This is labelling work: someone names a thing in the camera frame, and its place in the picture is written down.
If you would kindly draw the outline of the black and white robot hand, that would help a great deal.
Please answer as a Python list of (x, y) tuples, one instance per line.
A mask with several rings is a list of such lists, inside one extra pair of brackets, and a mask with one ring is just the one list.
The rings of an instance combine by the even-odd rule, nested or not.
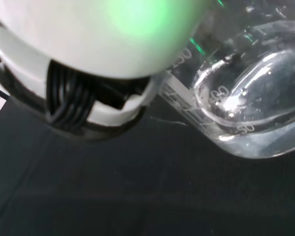
[(207, 0), (0, 0), (0, 85), (53, 131), (102, 141), (132, 128)]

